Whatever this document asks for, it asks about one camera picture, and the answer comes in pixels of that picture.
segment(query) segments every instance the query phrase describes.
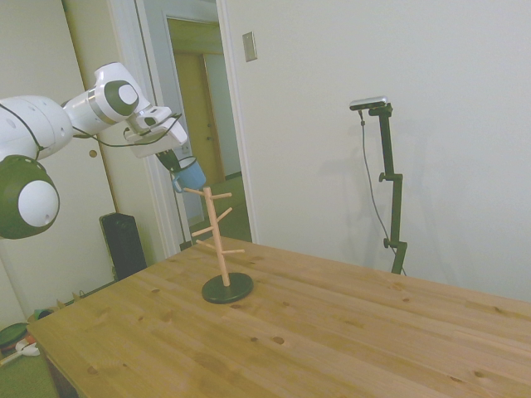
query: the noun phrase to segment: wall plate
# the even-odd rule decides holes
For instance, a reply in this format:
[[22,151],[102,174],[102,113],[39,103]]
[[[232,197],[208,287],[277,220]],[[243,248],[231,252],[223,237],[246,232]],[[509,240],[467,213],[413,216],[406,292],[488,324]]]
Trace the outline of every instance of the wall plate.
[[255,33],[249,32],[243,35],[243,49],[246,53],[246,61],[254,61],[258,58],[256,54],[256,45],[255,45]]

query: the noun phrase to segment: blue mug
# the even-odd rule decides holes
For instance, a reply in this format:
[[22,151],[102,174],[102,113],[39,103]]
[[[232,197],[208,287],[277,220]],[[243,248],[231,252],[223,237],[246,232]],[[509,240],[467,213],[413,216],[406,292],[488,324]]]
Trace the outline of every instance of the blue mug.
[[173,189],[183,193],[184,188],[201,189],[207,183],[207,178],[194,156],[179,160],[181,170],[173,175]]

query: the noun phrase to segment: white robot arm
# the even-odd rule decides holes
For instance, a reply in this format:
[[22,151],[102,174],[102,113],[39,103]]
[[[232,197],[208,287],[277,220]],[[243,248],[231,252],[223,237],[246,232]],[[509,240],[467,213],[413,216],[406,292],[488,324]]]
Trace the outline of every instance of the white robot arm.
[[188,136],[169,108],[145,99],[118,63],[95,72],[95,87],[60,106],[41,96],[0,100],[0,238],[20,239],[47,230],[59,211],[59,194],[38,160],[122,121],[138,158],[165,153],[168,170],[179,169],[172,148]]

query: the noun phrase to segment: wooden tabletop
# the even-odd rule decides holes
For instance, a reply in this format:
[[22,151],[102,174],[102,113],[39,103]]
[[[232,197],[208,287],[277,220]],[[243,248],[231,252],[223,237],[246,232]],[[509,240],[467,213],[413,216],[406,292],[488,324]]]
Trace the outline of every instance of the wooden tabletop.
[[33,323],[87,397],[531,397],[531,303],[223,238]]

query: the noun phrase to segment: black speaker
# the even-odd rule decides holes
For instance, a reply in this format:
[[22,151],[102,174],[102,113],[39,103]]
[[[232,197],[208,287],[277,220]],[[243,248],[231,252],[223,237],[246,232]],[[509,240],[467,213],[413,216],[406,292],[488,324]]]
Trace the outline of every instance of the black speaker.
[[147,267],[134,217],[111,213],[100,217],[100,224],[118,280]]

